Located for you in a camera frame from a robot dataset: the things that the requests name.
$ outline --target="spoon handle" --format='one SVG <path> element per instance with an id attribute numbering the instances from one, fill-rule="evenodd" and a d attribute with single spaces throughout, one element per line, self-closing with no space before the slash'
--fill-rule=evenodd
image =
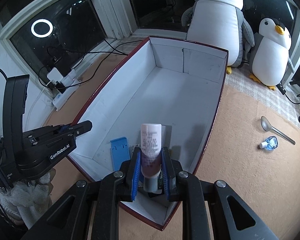
<path id="1" fill-rule="evenodd" d="M 276 133 L 280 134 L 282 137 L 284 137 L 285 139 L 287 139 L 293 145 L 296 144 L 296 142 L 294 140 L 292 140 L 290 137 L 286 136 L 283 132 L 280 132 L 277 128 L 272 127 L 272 130 L 274 130 Z"/>

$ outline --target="yellow beak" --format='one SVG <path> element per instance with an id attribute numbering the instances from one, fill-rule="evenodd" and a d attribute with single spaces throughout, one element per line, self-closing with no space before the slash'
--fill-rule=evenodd
<path id="1" fill-rule="evenodd" d="M 279 33 L 280 35 L 284 35 L 284 29 L 282 27 L 276 25 L 274 28 L 277 33 Z"/>

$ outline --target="small penguin plush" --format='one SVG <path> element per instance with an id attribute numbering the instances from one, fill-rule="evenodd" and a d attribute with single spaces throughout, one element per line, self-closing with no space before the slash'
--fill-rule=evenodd
<path id="1" fill-rule="evenodd" d="M 242 62 L 242 33 L 250 47 L 253 31 L 242 13 L 243 0 L 195 0 L 182 17 L 183 26 L 190 24 L 187 40 L 198 41 L 229 51 L 227 73 Z"/>
<path id="2" fill-rule="evenodd" d="M 288 63 L 294 72 L 289 58 L 290 33 L 277 19 L 264 18 L 259 25 L 259 33 L 255 33 L 254 38 L 256 44 L 250 56 L 250 78 L 275 90 Z"/>

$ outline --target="bottle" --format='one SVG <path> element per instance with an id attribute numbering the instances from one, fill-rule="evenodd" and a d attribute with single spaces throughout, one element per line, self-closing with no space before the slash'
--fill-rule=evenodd
<path id="1" fill-rule="evenodd" d="M 260 149 L 272 151 L 278 147 L 278 140 L 276 136 L 270 136 L 266 139 L 266 141 L 260 143 L 259 147 Z"/>
<path id="2" fill-rule="evenodd" d="M 158 176 L 161 171 L 161 124 L 141 125 L 141 172 L 144 176 L 143 189 L 146 192 L 158 190 Z"/>

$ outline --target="metal screw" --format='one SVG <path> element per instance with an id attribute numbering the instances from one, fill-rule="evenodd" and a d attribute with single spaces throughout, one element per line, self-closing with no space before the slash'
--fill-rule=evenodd
<path id="1" fill-rule="evenodd" d="M 189 176 L 189 174 L 188 174 L 188 172 L 186 172 L 186 171 L 180 171 L 180 172 L 179 172 L 179 176 L 180 176 L 181 178 L 187 178 L 187 177 Z"/>
<path id="2" fill-rule="evenodd" d="M 123 176 L 123 172 L 122 171 L 115 171 L 113 176 L 115 176 L 116 178 L 121 178 Z"/>
<path id="3" fill-rule="evenodd" d="M 83 179 L 78 180 L 76 183 L 77 187 L 84 187 L 86 184 L 87 184 L 87 182 Z"/>
<path id="4" fill-rule="evenodd" d="M 225 187 L 227 185 L 226 182 L 223 180 L 218 180 L 216 184 L 218 187 Z"/>

